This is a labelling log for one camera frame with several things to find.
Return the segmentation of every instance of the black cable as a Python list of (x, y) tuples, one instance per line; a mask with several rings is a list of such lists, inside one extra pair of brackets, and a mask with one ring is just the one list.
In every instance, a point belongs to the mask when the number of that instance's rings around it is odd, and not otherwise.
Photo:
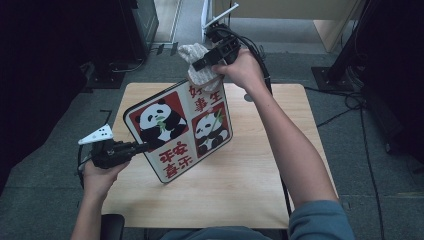
[(237, 33), (229, 30), (229, 29), (225, 29), (225, 28), (213, 28), (209, 31), (209, 33), (214, 33), (214, 32), (218, 32), (218, 31), (222, 31), (222, 32), (226, 32), (229, 33), (231, 35), (233, 35), (234, 37), (236, 37), (238, 40), (240, 40), (248, 49), (249, 51), (252, 53), (253, 57), (256, 59), (256, 61), (259, 64), (259, 67), (262, 70), (262, 73), (264, 75), (264, 80), (265, 80), (265, 85), (268, 88), (269, 92), (272, 94), (272, 89), (271, 89), (271, 77), (269, 75), (268, 69), (266, 68), (265, 64), (263, 63), (261, 57), (259, 56), (259, 52), (257, 51), (257, 47), (255, 48), (254, 46), (252, 46), (251, 44), (249, 44), (249, 42), (242, 36), (238, 35)]
[(354, 50), (355, 50), (356, 56), (362, 61), (366, 61), (367, 58), (368, 58), (368, 55), (364, 54), (364, 53), (360, 53), (358, 51), (358, 32), (360, 31), (361, 27), (363, 26), (364, 16), (365, 16), (366, 12), (368, 11), (370, 5), (371, 5), (371, 0), (367, 0), (365, 2), (364, 8), (362, 9), (361, 16), (358, 20), (358, 24), (356, 25), (355, 32), (354, 32)]
[[(230, 1), (230, 8), (233, 6), (233, 0)], [(228, 27), (231, 25), (231, 12), (228, 14)]]
[(78, 149), (78, 156), (77, 156), (77, 174), (78, 174), (78, 177), (80, 179), (80, 184), (81, 184), (82, 189), (84, 189), (84, 176), (82, 174), (82, 171), (80, 170), (80, 167), (82, 165), (82, 163), (81, 163), (81, 153), (82, 153), (83, 146), (84, 145), (80, 145), (80, 147)]
[[(150, 52), (154, 52), (155, 50), (159, 50), (159, 48), (157, 47), (157, 48), (151, 48), (150, 49)], [(172, 48), (163, 48), (163, 51), (165, 51), (165, 50), (172, 50)]]
[(265, 54), (264, 47), (262, 45), (260, 45), (260, 48), (258, 48), (256, 46), (256, 44), (252, 40), (250, 40), (249, 38), (247, 38), (247, 37), (242, 37), (242, 38), (244, 38), (245, 40), (249, 41), (251, 43), (251, 45), (255, 48), (255, 51), (258, 53), (258, 55), (262, 59), (262, 61), (265, 61), (266, 54)]
[(112, 110), (102, 110), (102, 109), (100, 109), (100, 112), (107, 112), (108, 113), (106, 120), (105, 120), (105, 123), (103, 124), (103, 125), (106, 125), (107, 122), (109, 122), (110, 116), (112, 115)]
[(144, 63), (144, 60), (141, 60), (140, 63), (134, 68), (124, 69), (124, 70), (112, 70), (112, 72), (114, 72), (114, 73), (133, 72), (133, 71), (139, 69), (141, 67), (141, 65), (143, 65), (143, 63)]
[(291, 205), (290, 205), (290, 197), (289, 197), (289, 190), (287, 189), (286, 184), (284, 183), (283, 178), (280, 176), (281, 179), (281, 185), (283, 186), (283, 192), (284, 192), (284, 200), (286, 201), (286, 208), (287, 208), (287, 213), (289, 215), (289, 217), (291, 216), (291, 214), (293, 213), (293, 210), (291, 209)]
[(353, 33), (353, 31), (355, 30), (355, 27), (356, 27), (356, 24), (358, 23), (358, 21), (357, 20), (355, 20), (355, 21), (353, 21), (353, 26), (352, 26), (352, 32), (351, 32), (351, 34)]
[(340, 48), (343, 49), (343, 34), (340, 36)]
[(381, 213), (381, 206), (380, 206), (380, 195), (378, 193), (377, 184), (375, 183), (374, 172), (373, 172), (372, 167), (371, 167), (370, 154), (369, 154), (369, 151), (368, 151), (367, 133), (365, 131), (365, 123), (364, 123), (364, 116), (363, 116), (363, 113), (362, 113), (362, 108), (361, 108), (361, 125), (362, 125), (362, 135), (364, 136), (365, 154), (367, 156), (368, 170), (369, 170), (370, 175), (371, 175), (372, 186), (374, 188), (375, 199), (377, 201), (378, 219), (380, 221), (380, 234), (381, 234), (381, 239), (384, 240), (385, 237), (384, 237), (383, 215)]
[[(307, 90), (311, 90), (311, 91), (316, 91), (316, 92), (321, 92), (321, 93), (325, 93), (325, 94), (331, 94), (331, 95), (337, 95), (337, 96), (345, 96), (345, 105), (348, 108), (348, 110), (337, 114), (336, 116), (330, 118), (329, 120), (325, 121), (322, 124), (318, 124), (317, 127), (320, 127), (322, 125), (328, 124), (329, 122), (331, 122), (332, 120), (340, 117), (341, 115), (352, 111), (352, 110), (359, 110), (360, 111), (360, 116), (361, 116), (361, 127), (362, 127), (362, 135), (363, 135), (363, 139), (364, 139), (364, 148), (365, 148), (365, 155), (367, 158), (367, 164), (368, 164), (368, 170), (370, 172), (371, 175), (371, 181), (372, 181), (372, 185), (373, 185), (373, 189), (374, 189), (374, 193), (375, 193), (375, 198), (376, 198), (376, 202), (377, 202), (377, 212), (378, 212), (378, 218), (379, 218), (379, 222), (380, 222), (380, 234), (381, 234), (381, 239), (384, 240), (384, 225), (383, 225), (383, 215), (381, 212), (381, 205), (380, 205), (380, 195), (378, 193), (378, 189), (377, 189), (377, 184), (375, 183), (375, 177), (374, 177), (374, 172), (372, 170), (372, 166), (371, 166), (371, 160), (370, 160), (370, 154), (369, 154), (369, 149), (368, 149), (368, 140), (367, 140), (367, 134), (366, 134), (366, 130), (365, 130), (365, 123), (364, 123), (364, 116), (363, 116), (363, 110), (366, 108), (366, 102), (363, 100), (361, 101), (358, 98), (363, 98), (360, 92), (352, 92), (352, 93), (340, 93), (340, 92), (328, 92), (328, 91), (320, 91), (318, 89), (313, 89), (313, 88), (309, 88), (309, 87), (305, 87), (305, 89)], [(357, 105), (355, 106), (350, 106), (348, 103), (348, 99), (354, 99), (355, 101), (357, 101)]]
[(359, 88), (363, 88), (364, 87), (364, 83), (359, 79), (360, 78), (360, 75), (353, 68), (358, 69), (358, 67), (354, 67), (354, 66), (348, 66), (346, 68), (346, 76), (348, 77), (348, 79), (353, 84), (355, 84)]

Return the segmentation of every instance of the panda illustration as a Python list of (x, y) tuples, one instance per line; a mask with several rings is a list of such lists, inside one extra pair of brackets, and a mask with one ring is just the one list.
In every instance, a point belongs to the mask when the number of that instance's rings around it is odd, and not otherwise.
[(219, 146), (228, 137), (228, 131), (222, 125), (221, 110), (202, 117), (196, 126), (196, 143), (198, 153), (204, 155)]
[(149, 150), (162, 147), (166, 142), (180, 136), (187, 127), (187, 121), (172, 110), (165, 99), (147, 107), (136, 117), (140, 125), (140, 138), (149, 143)]

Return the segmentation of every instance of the person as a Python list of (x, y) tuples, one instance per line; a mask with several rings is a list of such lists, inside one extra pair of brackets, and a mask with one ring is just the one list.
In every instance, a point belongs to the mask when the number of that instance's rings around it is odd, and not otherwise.
[[(354, 239), (324, 163), (306, 136), (280, 108), (263, 80), (253, 55), (241, 49), (231, 65), (212, 70), (229, 76), (252, 98), (268, 136), (279, 172), (291, 194), (295, 211), (289, 221), (290, 239)], [(101, 207), (118, 173), (128, 163), (102, 170), (89, 162), (84, 172), (84, 197), (72, 239), (99, 239)], [(167, 239), (269, 239), (245, 227), (170, 231)]]

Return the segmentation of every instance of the table top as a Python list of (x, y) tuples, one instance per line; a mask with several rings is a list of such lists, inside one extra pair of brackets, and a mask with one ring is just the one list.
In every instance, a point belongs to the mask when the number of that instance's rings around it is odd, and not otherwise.
[[(129, 84), (113, 125), (114, 140), (134, 141), (123, 122), (124, 111), (172, 85)], [(122, 214), (126, 227), (288, 227), (280, 175), (254, 103), (234, 84), (224, 87), (232, 140), (168, 184), (161, 183), (145, 156), (138, 154), (109, 191), (103, 214)], [(331, 178), (303, 86), (272, 88), (274, 98), (317, 148)]]

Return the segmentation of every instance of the wrist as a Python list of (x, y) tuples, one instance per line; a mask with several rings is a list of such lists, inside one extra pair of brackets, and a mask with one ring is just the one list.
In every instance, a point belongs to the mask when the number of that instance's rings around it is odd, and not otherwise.
[(90, 203), (100, 203), (103, 204), (107, 197), (107, 194), (100, 194), (95, 192), (84, 191), (83, 199)]
[(255, 102), (257, 99), (262, 98), (266, 94), (270, 94), (269, 90), (266, 88), (263, 79), (255, 81), (255, 84), (251, 84), (245, 88), (246, 93), (252, 98)]

